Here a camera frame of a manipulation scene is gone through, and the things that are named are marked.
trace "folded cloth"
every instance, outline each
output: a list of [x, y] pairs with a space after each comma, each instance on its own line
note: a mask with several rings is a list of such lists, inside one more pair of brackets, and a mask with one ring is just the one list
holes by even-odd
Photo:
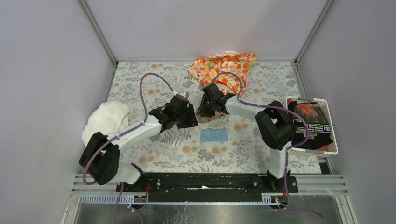
[[[245, 76], [249, 74], [255, 61], [256, 56], [253, 53], [240, 54], [225, 51], [222, 54], [198, 58], [188, 68], [188, 72], [203, 86], [212, 82], [213, 78], [221, 72], [232, 72], [241, 78], [245, 89], [247, 87]], [[230, 91], [237, 94], [241, 88], [238, 79], [230, 74], [219, 76], [215, 83], [222, 84], [219, 88], [224, 94]]]
[[89, 139], [96, 132], [106, 135], [128, 127], [128, 112], [129, 107], [126, 104], [117, 101], [102, 103], [91, 114], [84, 127], [82, 135], [84, 146], [86, 147]]

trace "laundry basket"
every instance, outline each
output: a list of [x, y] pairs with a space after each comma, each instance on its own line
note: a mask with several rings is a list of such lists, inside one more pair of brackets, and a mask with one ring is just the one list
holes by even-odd
[[291, 148], [289, 152], [294, 153], [294, 154], [315, 155], [315, 156], [320, 156], [320, 157], [337, 155], [338, 154], [337, 141], [335, 139], [332, 118], [330, 116], [329, 105], [327, 104], [327, 101], [324, 99], [317, 99], [317, 98], [303, 98], [303, 97], [286, 96], [286, 105], [287, 105], [288, 99], [297, 101], [297, 103], [317, 102], [319, 104], [320, 108], [325, 113], [327, 121], [329, 122], [329, 125], [331, 127], [330, 138], [333, 140], [333, 143], [330, 144], [329, 151], [327, 151], [327, 152], [319, 151], [319, 150], [303, 149], [303, 148]]

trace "floral tablecloth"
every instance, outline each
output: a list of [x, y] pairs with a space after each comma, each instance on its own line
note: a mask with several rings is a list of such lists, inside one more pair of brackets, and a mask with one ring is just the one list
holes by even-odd
[[[188, 91], [194, 109], [202, 98], [202, 85], [187, 73], [192, 62], [120, 62], [109, 93], [109, 101], [129, 106], [129, 124], [141, 121], [144, 110], [139, 96], [140, 78], [147, 72], [163, 76], [176, 92]], [[243, 98], [263, 104], [299, 96], [290, 62], [256, 62], [247, 76]], [[143, 93], [148, 110], [163, 106], [173, 94], [155, 76], [145, 78]], [[200, 141], [200, 130], [225, 128], [226, 142]], [[153, 136], [122, 155], [123, 162], [135, 163], [146, 172], [266, 173], [271, 163], [269, 151], [255, 122], [225, 115], [194, 128], [176, 126]], [[320, 173], [316, 156], [290, 154], [292, 173]]]

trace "white towel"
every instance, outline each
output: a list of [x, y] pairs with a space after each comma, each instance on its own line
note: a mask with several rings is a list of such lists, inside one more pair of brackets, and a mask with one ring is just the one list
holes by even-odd
[[128, 127], [128, 112], [126, 104], [117, 101], [102, 103], [88, 118], [82, 135], [84, 146], [96, 132], [106, 135]]

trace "orange patterned fabric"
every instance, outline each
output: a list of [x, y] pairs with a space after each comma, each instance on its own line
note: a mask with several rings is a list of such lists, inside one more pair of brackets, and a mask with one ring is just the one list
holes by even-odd
[[[225, 52], [221, 55], [198, 58], [188, 68], [188, 72], [203, 86], [212, 82], [213, 78], [221, 72], [232, 72], [242, 79], [245, 89], [247, 87], [245, 76], [249, 74], [255, 61], [256, 56], [253, 53], [230, 54]], [[230, 91], [237, 94], [240, 90], [238, 79], [229, 74], [219, 76], [215, 83], [225, 85], [221, 86], [224, 94]]]

